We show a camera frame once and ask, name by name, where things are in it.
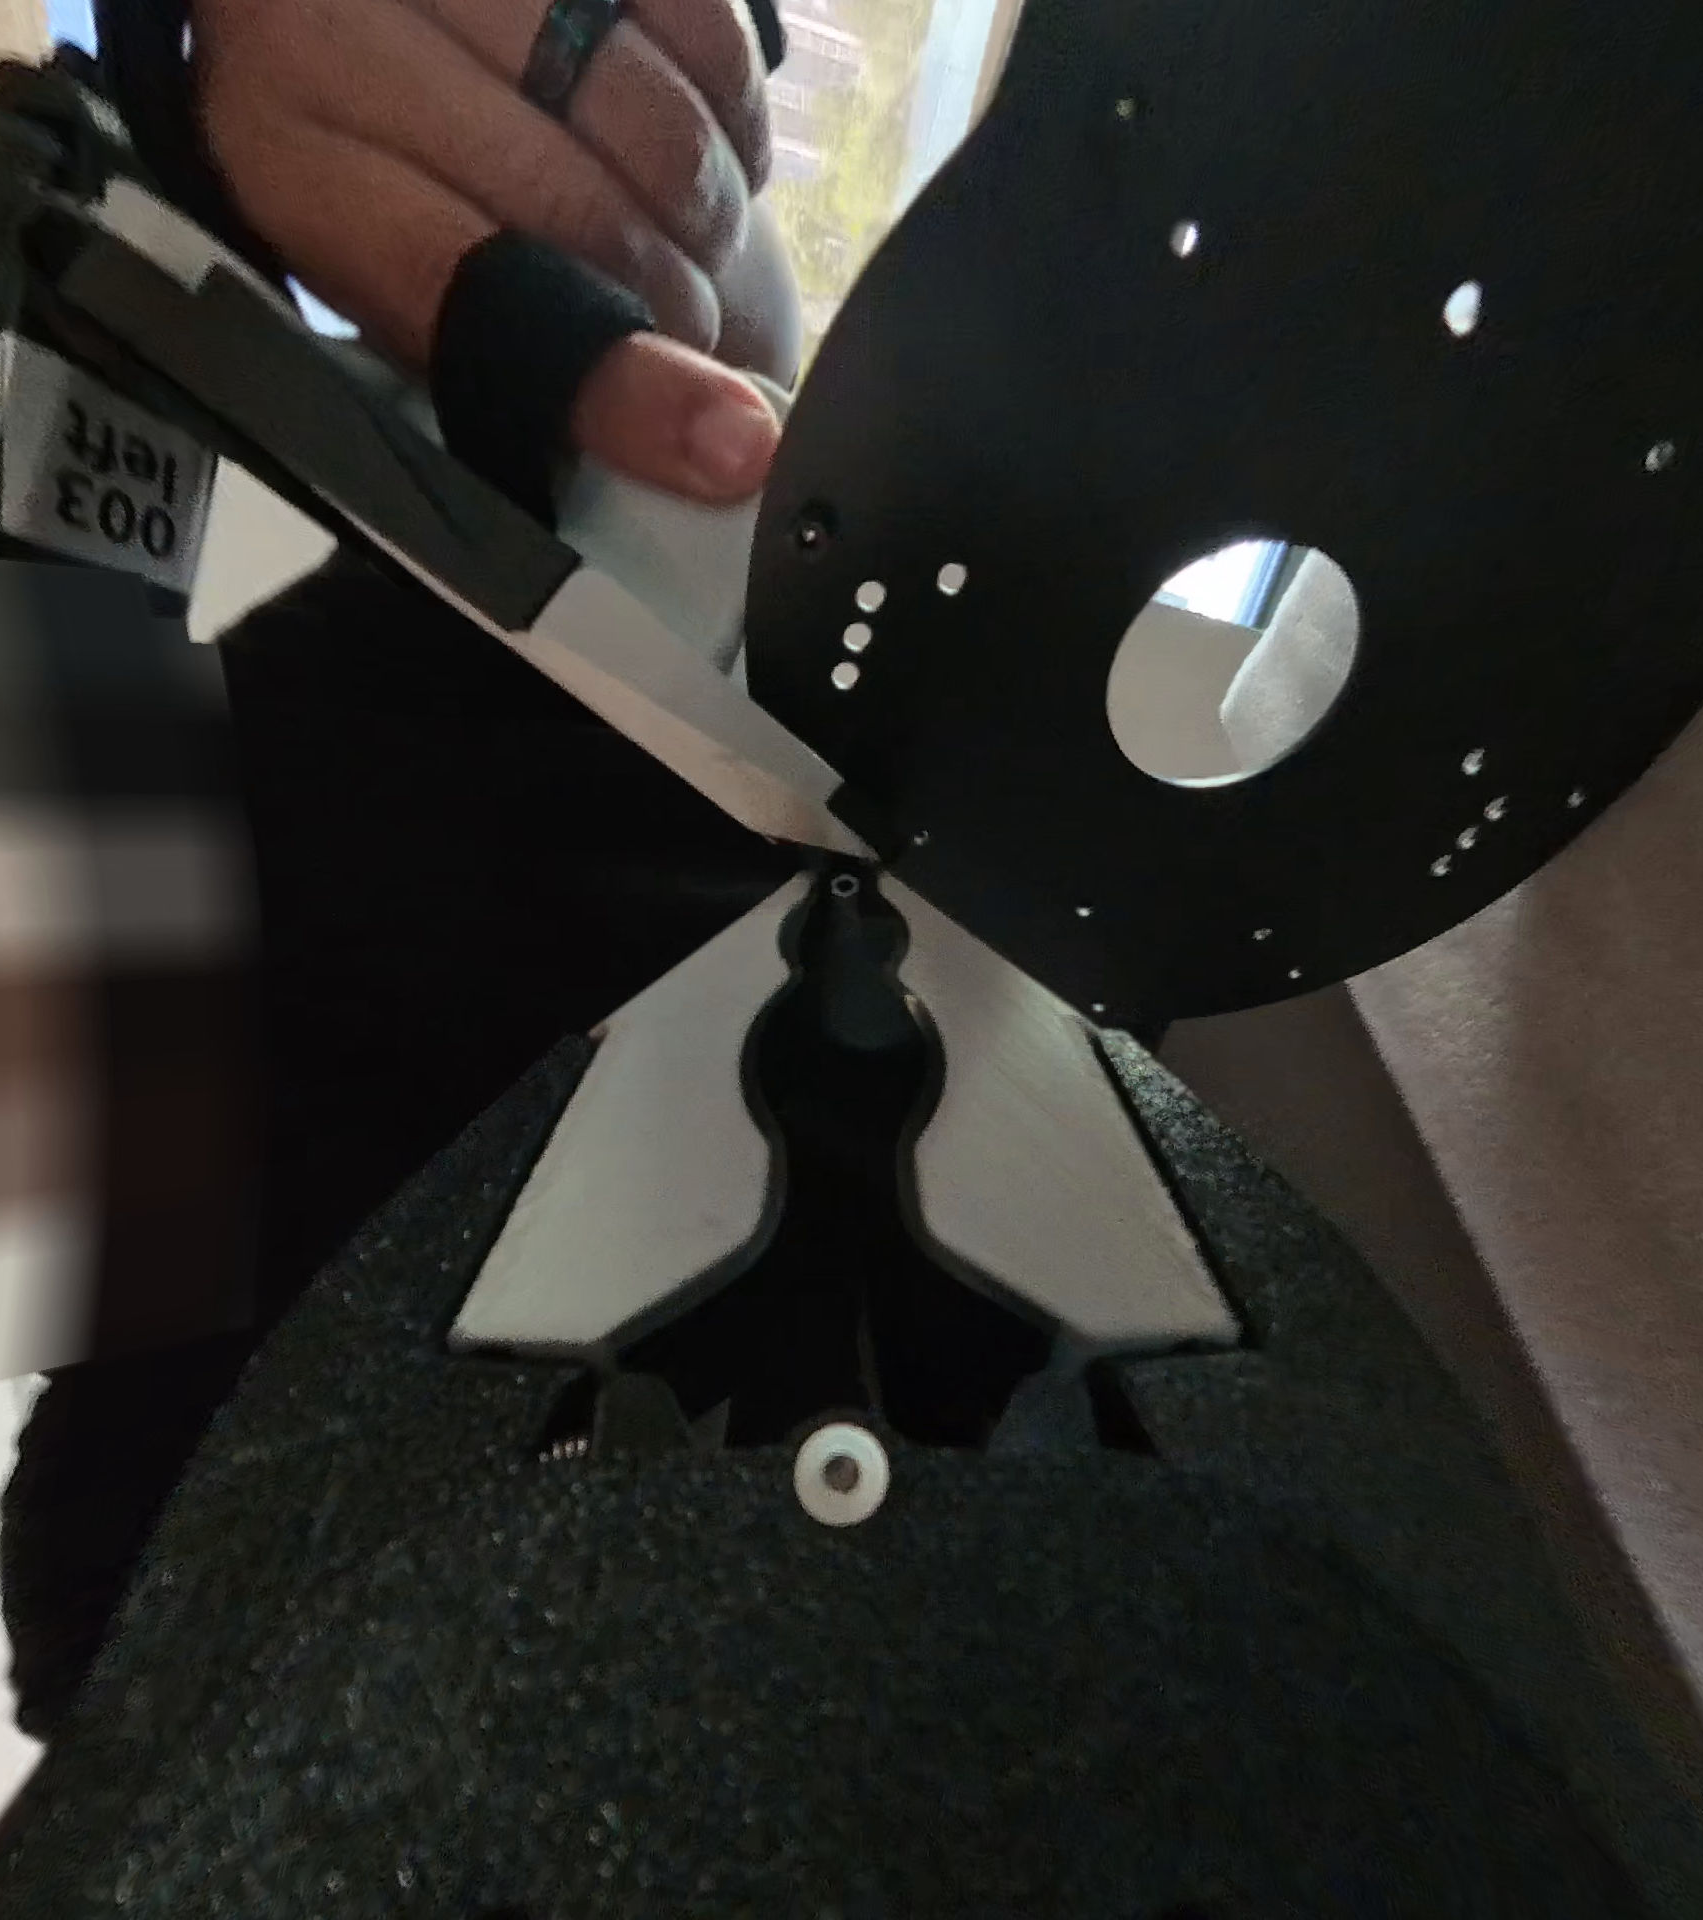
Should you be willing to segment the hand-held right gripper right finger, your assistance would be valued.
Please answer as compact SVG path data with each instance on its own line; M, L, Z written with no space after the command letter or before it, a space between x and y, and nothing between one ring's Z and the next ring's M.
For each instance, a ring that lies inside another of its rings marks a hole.
M934 1246L1084 1357L1236 1348L1242 1324L1094 1028L912 889L882 895L942 1064L912 1147Z

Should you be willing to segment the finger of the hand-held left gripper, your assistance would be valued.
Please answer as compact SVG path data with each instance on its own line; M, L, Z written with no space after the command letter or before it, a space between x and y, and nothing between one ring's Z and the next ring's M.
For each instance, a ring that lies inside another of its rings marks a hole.
M608 574L574 567L528 627L510 628L368 522L348 531L738 825L782 844L880 858L832 812L838 774Z

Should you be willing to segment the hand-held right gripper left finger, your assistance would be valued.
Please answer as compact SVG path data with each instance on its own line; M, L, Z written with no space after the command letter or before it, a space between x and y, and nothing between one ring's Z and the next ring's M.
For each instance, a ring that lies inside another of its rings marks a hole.
M772 1218L774 1154L744 1091L754 1024L790 983L806 876L624 1002L458 1310L450 1348L608 1358Z

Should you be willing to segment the small black standoff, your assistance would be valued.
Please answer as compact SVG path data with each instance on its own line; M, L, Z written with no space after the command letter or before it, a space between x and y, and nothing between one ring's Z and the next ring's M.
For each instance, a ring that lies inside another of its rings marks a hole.
M824 887L810 976L818 1023L840 1048L878 1054L896 1044L894 992L864 918L864 876L834 872Z

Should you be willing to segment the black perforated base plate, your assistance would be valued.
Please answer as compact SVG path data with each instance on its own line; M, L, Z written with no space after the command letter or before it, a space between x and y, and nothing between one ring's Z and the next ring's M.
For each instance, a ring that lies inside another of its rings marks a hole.
M1248 538L1358 651L1242 780L1112 660ZM1703 4L1026 4L818 349L754 699L900 881L1142 1041L1500 900L1703 708Z

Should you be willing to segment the person's left hand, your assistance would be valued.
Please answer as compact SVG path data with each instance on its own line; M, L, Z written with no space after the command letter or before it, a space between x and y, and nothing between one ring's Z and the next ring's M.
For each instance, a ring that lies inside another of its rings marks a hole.
M460 266L510 234L642 302L558 440L732 507L780 435L800 314L768 204L766 4L192 4L214 171L292 279L426 373Z

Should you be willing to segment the person's black top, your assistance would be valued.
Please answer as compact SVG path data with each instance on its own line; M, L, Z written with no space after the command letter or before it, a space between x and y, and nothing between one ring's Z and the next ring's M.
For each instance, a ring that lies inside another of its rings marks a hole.
M422 588L336 554L218 643L258 846L272 1119L250 1326L56 1371L0 1497L48 1747L250 1357L532 1064L794 876Z

